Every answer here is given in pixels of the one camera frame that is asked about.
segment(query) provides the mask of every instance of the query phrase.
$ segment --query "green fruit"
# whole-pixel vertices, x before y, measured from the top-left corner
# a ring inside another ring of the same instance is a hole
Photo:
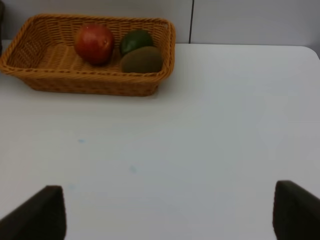
[[[120,42],[120,53],[122,56],[136,49],[153,46],[154,41],[151,35],[143,29],[128,32]]]
[[[161,52],[154,46],[145,46],[129,52],[121,60],[124,73],[158,73],[162,69]]]

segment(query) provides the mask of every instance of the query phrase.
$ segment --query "woven basket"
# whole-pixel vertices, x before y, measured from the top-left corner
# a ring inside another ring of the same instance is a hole
[[[104,66],[86,63],[74,50],[75,35],[86,23],[104,24],[114,35],[115,49]],[[121,72],[119,42],[135,29],[152,35],[163,57],[160,72]],[[1,57],[0,70],[38,91],[149,96],[174,69],[175,41],[174,25],[161,18],[40,14],[23,25]]]

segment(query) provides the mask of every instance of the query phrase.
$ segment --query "red fruit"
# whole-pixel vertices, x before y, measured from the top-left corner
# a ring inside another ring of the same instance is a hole
[[[83,25],[78,31],[74,49],[88,63],[100,65],[111,58],[114,46],[112,32],[104,25],[91,23]]]

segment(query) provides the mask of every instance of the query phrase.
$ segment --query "table surface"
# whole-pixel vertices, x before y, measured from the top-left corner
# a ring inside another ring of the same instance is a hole
[[[151,97],[0,76],[0,217],[64,189],[67,240],[274,240],[275,184],[320,196],[320,61],[296,46],[177,44]]]

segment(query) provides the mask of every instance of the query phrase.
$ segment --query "basket rim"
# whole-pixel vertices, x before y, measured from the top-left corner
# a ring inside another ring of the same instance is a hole
[[[133,21],[133,22],[161,22],[167,24],[169,35],[170,35],[170,47],[169,47],[169,67],[162,69],[160,72],[152,73],[125,73],[116,71],[77,71],[77,70],[59,70],[52,68],[21,68],[12,67],[7,64],[9,58],[13,54],[13,51],[18,44],[22,41],[23,34],[32,27],[33,22],[37,19],[43,18],[57,18],[57,19],[86,19],[86,20],[115,20],[115,21]],[[7,75],[12,75],[17,78],[50,78],[50,79],[61,79],[68,78],[70,80],[79,80],[83,77],[90,76],[92,80],[102,82],[114,82],[114,78],[117,77],[131,77],[130,80],[126,78],[117,79],[117,83],[154,83],[162,79],[167,78],[174,69],[175,64],[175,44],[176,44],[176,29],[172,22],[164,18],[159,17],[118,17],[118,16],[92,16],[86,14],[58,14],[58,13],[41,13],[34,15],[23,24],[18,34],[14,37],[10,45],[7,47],[5,52],[0,58],[0,71]],[[112,76],[112,79],[102,78],[102,76]]]

